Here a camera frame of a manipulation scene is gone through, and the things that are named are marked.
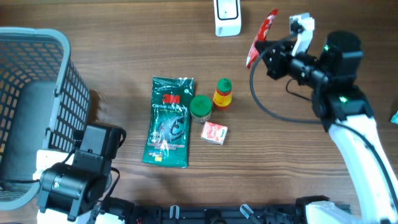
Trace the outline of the red Nescafe stick sachet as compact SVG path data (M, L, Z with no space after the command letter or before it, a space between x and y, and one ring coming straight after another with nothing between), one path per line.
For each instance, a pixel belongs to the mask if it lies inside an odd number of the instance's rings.
M279 10L278 9L273 9L268 16L264 19L264 22L261 24L253 42L251 45L251 48L249 50L247 59L246 59L246 68L250 69L251 65L254 63L254 61L258 58L259 56L259 51L256 49L255 44L258 41L264 41L267 39L267 34L269 32L269 29L272 26L273 20L276 18Z

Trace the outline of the green lid small jar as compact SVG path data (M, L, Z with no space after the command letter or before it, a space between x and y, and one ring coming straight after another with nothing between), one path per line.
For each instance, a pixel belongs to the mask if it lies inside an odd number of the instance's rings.
M190 102L190 113L192 120L197 123L204 123L211 117L212 102L205 95L197 95Z

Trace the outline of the green 3M gloves packet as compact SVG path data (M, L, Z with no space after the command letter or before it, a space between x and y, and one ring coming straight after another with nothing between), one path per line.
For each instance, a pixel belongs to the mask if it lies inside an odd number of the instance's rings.
M150 125L142 162L164 167L188 166L190 102L194 79L152 79Z

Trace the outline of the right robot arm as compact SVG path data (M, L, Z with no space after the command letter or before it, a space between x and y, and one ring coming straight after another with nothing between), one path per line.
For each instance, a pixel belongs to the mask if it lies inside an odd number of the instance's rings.
M396 223L397 177L377 133L373 111L355 85L363 57L359 38L334 31L326 38L321 56L293 53L299 44L294 33L278 41L257 41L258 60L277 80L286 75L312 89L315 124L323 126L339 149L358 197L361 217L338 208L329 198L298 198L302 223Z

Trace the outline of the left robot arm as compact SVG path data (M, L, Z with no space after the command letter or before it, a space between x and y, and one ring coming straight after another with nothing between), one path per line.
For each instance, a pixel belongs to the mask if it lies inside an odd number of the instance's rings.
M73 133L73 149L40 176L38 223L88 223L111 181L112 160L126 138L123 128L88 125Z

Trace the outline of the teal wet wipes pack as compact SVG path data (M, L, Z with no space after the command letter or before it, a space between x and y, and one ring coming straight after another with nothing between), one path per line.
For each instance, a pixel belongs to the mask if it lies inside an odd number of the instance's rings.
M390 122L398 124L398 111L394 115L392 115Z

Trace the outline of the red white small box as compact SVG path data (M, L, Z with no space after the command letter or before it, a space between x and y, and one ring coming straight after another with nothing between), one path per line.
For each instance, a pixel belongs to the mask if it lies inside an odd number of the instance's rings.
M201 132L201 138L211 143L223 145L227 132L227 126L206 121Z

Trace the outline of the yellow bottle green cap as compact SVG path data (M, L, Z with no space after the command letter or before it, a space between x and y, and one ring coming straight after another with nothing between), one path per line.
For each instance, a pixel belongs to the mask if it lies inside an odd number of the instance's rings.
M226 110L232 102L232 82L228 78L218 81L213 95L213 106L218 110Z

